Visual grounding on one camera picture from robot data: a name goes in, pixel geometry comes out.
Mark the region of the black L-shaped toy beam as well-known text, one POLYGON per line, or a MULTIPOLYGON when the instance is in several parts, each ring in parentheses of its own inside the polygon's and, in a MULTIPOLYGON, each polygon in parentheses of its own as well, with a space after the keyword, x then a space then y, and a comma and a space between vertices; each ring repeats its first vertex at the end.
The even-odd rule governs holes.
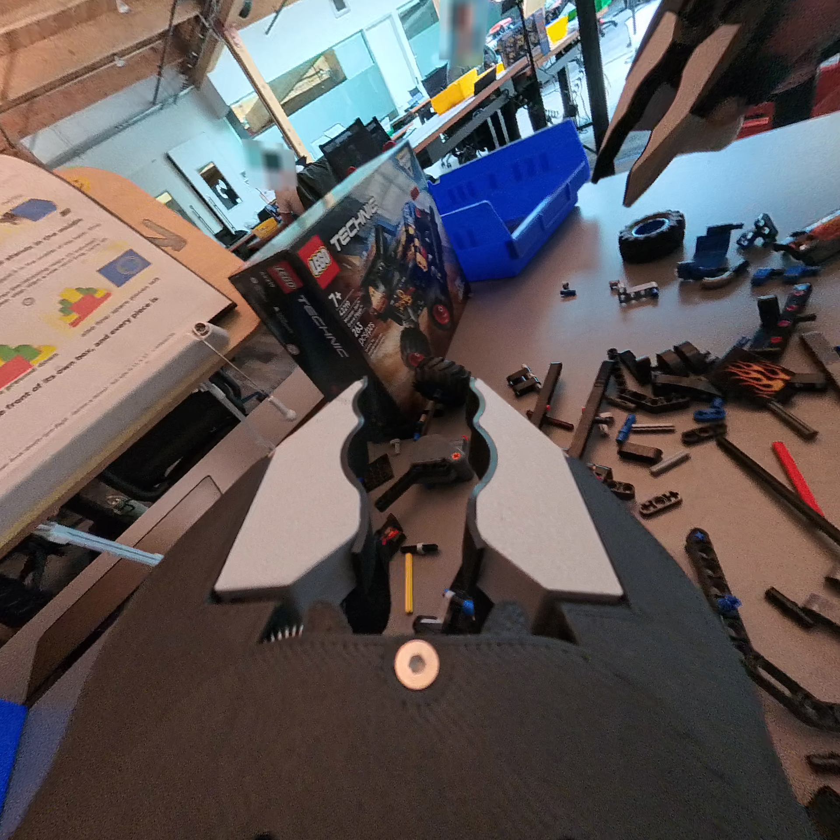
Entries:
POLYGON ((812 291, 812 283, 798 283, 792 287, 783 305, 775 295, 759 297, 760 326, 752 336, 749 351, 770 361, 781 360, 795 328, 816 320, 814 313, 805 312, 812 291))

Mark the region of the blue plastic tray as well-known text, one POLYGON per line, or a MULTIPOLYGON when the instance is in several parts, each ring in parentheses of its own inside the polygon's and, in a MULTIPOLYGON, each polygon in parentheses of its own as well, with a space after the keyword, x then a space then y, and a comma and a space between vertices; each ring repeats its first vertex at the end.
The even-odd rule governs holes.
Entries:
POLYGON ((27 714, 25 706, 1 699, 1 811, 4 809, 27 714))

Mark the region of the white document stand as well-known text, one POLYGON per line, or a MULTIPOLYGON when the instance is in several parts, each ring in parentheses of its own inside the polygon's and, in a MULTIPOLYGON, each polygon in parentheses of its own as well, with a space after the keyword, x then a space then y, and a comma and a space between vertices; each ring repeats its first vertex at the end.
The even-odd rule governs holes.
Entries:
POLYGON ((2 154, 1 533, 12 550, 259 328, 243 261, 127 178, 2 154))

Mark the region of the wooden table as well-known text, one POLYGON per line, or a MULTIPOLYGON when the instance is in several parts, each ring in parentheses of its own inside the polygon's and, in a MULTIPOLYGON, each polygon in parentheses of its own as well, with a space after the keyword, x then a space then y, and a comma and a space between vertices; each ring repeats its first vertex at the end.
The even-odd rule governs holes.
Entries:
POLYGON ((546 56, 534 59, 533 65, 528 57, 519 59, 478 93, 411 128, 407 140, 417 159, 423 167, 440 161, 483 123, 491 121, 508 102, 516 101, 520 87, 531 81, 549 82, 580 55, 580 34, 574 31, 553 44, 546 56))

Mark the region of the black orange flame toy panel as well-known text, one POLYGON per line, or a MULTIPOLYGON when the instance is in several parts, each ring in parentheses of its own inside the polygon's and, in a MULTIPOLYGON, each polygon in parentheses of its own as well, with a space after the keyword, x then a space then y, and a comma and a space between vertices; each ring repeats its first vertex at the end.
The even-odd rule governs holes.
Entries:
POLYGON ((714 374, 716 386, 728 396, 753 403, 788 402, 795 393, 792 378, 777 364, 747 356, 724 360, 714 374))

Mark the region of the printed instruction sheet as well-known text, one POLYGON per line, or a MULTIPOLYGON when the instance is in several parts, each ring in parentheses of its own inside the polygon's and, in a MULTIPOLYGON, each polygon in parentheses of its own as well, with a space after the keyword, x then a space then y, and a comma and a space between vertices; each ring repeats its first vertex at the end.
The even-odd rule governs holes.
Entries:
POLYGON ((209 359, 234 303, 58 175, 2 156, 2 530, 209 359))

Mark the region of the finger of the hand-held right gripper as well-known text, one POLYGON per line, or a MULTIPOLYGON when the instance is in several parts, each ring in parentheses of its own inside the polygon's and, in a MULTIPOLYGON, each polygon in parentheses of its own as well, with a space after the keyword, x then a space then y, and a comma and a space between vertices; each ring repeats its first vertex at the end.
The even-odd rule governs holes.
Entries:
POLYGON ((753 53, 759 20, 681 20, 686 63, 676 87, 664 86, 636 131, 647 142, 626 176, 624 206, 646 193, 670 162, 732 141, 747 108, 738 79, 753 53))
POLYGON ((642 121, 658 91, 676 87, 686 63, 679 12, 682 1, 664 1, 647 28, 628 71, 624 88, 606 130, 592 172, 592 181, 614 174, 614 161, 627 135, 642 121))

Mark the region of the red toy axle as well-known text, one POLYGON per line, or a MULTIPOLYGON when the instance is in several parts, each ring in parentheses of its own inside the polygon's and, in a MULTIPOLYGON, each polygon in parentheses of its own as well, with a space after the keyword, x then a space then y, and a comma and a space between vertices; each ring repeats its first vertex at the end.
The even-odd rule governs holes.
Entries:
POLYGON ((774 441, 771 444, 771 448, 798 498, 808 505, 809 508, 823 515, 823 510, 785 443, 780 440, 774 441))

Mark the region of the grey toy motor block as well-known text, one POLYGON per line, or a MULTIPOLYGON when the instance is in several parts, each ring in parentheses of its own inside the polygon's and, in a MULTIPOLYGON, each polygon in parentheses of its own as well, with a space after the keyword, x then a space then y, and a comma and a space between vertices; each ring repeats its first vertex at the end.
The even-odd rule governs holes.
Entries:
POLYGON ((453 438, 440 434, 421 436, 412 441, 408 454, 412 458, 410 465, 376 499, 376 510, 385 511, 414 485, 449 487, 475 476, 469 462, 469 439, 465 435, 453 438))

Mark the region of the long black toy axle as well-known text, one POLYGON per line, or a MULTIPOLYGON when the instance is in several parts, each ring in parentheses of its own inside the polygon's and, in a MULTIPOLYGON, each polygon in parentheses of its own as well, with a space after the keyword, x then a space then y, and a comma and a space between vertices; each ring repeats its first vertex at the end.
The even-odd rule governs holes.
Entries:
POLYGON ((817 531, 833 541, 835 545, 839 545, 839 528, 826 519, 823 514, 810 507, 792 489, 782 484, 779 479, 775 478, 767 469, 744 453, 727 437, 717 436, 715 443, 748 476, 795 510, 804 520, 810 522, 817 531))

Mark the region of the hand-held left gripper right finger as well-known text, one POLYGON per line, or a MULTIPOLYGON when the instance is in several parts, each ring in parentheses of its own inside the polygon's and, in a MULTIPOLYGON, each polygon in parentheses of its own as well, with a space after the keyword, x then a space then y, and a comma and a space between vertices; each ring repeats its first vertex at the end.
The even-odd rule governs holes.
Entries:
POLYGON ((556 602, 616 605, 624 589, 562 448, 483 381, 469 384, 466 574, 531 626, 556 602))

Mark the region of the black metal pole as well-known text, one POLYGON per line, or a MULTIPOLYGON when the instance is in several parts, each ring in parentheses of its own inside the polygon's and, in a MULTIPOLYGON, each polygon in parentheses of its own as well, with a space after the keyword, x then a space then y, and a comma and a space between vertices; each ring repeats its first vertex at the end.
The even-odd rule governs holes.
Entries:
POLYGON ((603 74, 599 19, 595 1, 576 1, 579 38, 588 90, 595 151, 602 148, 610 122, 603 74))

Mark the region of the black angled toy beam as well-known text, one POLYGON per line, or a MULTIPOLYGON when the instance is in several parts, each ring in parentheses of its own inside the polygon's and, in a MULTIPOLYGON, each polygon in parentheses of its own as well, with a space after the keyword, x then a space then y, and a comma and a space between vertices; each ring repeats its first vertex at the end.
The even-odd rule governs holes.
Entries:
POLYGON ((754 647, 708 532, 689 530, 685 549, 702 594, 751 680, 806 726, 839 733, 838 703, 817 698, 754 647))

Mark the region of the yellow bin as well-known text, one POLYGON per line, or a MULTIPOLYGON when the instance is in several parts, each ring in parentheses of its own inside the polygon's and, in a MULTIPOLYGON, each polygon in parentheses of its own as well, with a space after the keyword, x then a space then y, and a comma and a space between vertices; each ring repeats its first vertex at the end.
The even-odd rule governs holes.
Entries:
POLYGON ((471 98, 475 94, 478 77, 478 69, 474 68, 448 84, 444 90, 430 98, 432 110, 437 115, 442 115, 463 100, 471 98))

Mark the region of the blue toy bracket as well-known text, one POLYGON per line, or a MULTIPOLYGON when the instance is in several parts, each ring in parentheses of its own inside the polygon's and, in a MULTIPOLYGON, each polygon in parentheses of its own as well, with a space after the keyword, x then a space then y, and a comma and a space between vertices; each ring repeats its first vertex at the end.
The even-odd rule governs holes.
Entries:
POLYGON ((756 269, 751 276, 751 287, 763 287, 772 280, 779 280, 785 285, 793 286, 803 282, 807 278, 816 277, 822 271, 819 266, 785 266, 785 267, 762 267, 756 269))

